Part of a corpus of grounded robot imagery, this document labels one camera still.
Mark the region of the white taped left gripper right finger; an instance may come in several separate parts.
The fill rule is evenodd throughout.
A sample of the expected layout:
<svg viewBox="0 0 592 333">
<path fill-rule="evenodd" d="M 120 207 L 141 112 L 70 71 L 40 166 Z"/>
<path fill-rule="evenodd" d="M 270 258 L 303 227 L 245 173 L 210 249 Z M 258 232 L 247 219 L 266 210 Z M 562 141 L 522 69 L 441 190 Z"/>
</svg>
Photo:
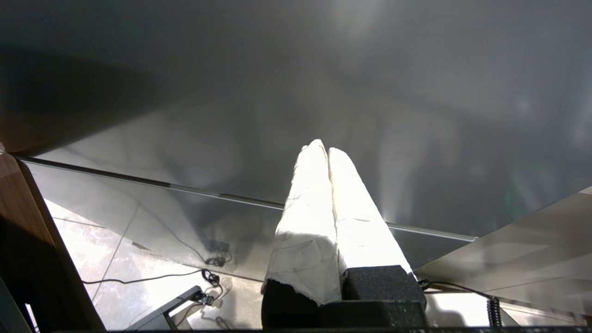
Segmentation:
<svg viewBox="0 0 592 333">
<path fill-rule="evenodd" d="M 343 299 L 391 303 L 423 315 L 426 297 L 353 161 L 330 148 L 328 169 Z"/>
</svg>

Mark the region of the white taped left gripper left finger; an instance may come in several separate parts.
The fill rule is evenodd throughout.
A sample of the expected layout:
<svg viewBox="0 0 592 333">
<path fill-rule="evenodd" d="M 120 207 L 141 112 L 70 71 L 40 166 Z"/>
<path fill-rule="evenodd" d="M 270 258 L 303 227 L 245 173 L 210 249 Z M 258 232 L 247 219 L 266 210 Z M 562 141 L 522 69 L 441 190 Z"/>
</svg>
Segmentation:
<svg viewBox="0 0 592 333">
<path fill-rule="evenodd" d="M 261 305 L 264 329 L 318 327 L 322 306 L 342 299 L 332 184 L 323 142 L 300 150 L 273 238 Z"/>
</svg>

